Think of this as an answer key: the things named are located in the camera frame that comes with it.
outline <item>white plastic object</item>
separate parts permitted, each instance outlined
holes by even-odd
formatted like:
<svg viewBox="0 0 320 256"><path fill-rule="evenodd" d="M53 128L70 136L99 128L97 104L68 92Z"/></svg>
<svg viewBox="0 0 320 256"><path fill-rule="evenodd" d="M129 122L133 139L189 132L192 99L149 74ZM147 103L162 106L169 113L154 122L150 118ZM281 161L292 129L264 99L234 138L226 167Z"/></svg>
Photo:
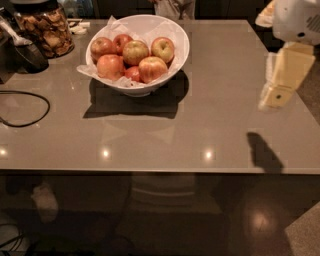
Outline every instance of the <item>white plastic object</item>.
<svg viewBox="0 0 320 256"><path fill-rule="evenodd" d="M13 43L15 46L22 46L22 45L30 45L32 41L26 39L24 37L19 36L7 23L7 21L0 16L0 27L2 27L8 34L12 37Z"/></svg>
<svg viewBox="0 0 320 256"><path fill-rule="evenodd" d="M273 34L284 42L320 44L320 0L275 0Z"/></svg>
<svg viewBox="0 0 320 256"><path fill-rule="evenodd" d="M283 107L300 87L315 59L313 46L300 43L287 43L275 56L270 55L259 109Z"/></svg>
<svg viewBox="0 0 320 256"><path fill-rule="evenodd" d="M79 26L83 27L83 28L90 28L90 22L86 21L86 22L80 22Z"/></svg>

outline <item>gray tabletop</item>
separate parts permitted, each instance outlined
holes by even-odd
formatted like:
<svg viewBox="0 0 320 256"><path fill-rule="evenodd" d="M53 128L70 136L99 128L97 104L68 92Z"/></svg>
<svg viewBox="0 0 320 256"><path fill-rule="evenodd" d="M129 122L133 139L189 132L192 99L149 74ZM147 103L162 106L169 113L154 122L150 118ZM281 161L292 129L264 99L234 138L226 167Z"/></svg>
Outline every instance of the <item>gray tabletop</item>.
<svg viewBox="0 0 320 256"><path fill-rule="evenodd" d="M246 21L190 21L190 56L154 94L132 98L78 73L105 20L75 49L5 90L47 97L52 109L25 128L0 125L2 170L320 173L320 129L297 94L277 113L257 109L267 50ZM31 120L45 104L1 95L1 116Z"/></svg>

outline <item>table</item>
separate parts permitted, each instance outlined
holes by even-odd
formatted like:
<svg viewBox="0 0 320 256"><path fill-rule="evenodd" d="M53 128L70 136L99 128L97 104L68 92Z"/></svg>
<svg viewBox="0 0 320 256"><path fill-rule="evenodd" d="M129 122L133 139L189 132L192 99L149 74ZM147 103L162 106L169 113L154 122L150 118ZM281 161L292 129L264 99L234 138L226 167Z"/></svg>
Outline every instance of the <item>table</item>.
<svg viewBox="0 0 320 256"><path fill-rule="evenodd" d="M76 71L107 23L90 22L86 35L74 36L75 49L50 60L47 70L0 85L52 104L33 126L0 125L1 170L320 173L320 129L299 96L277 113L257 109L267 50L247 21L181 22L189 58L166 86L143 98ZM19 118L45 109L39 100L5 97L1 115L6 102L23 106Z"/></svg>

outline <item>fruit bowl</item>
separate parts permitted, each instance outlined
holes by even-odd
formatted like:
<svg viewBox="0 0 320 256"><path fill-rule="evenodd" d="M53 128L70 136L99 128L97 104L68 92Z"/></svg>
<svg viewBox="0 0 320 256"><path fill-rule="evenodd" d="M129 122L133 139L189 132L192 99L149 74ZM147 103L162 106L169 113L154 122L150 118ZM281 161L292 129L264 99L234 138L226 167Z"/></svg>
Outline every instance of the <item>fruit bowl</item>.
<svg viewBox="0 0 320 256"><path fill-rule="evenodd" d="M133 39L143 40L149 48L156 37L169 37L175 45L175 57L169 66L168 73L148 84L133 82L126 77L121 77L117 81L100 78L91 57L90 45L98 37L105 36L113 40L116 35L121 33L127 33ZM190 43L187 34L182 27L170 19L156 15L133 15L119 20L111 17L108 24L91 39L86 50L86 65L78 66L77 70L123 94L142 97L166 84L183 67L188 58L189 50Z"/></svg>

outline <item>bowl of apples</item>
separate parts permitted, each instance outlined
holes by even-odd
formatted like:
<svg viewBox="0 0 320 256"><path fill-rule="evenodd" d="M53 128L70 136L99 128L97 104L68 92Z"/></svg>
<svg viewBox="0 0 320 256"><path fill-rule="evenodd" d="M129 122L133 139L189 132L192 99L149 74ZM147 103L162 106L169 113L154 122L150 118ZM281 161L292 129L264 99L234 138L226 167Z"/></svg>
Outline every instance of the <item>bowl of apples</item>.
<svg viewBox="0 0 320 256"><path fill-rule="evenodd" d="M93 36L77 70L132 97L147 96L185 64L189 38L176 22L156 15L111 17Z"/></svg>

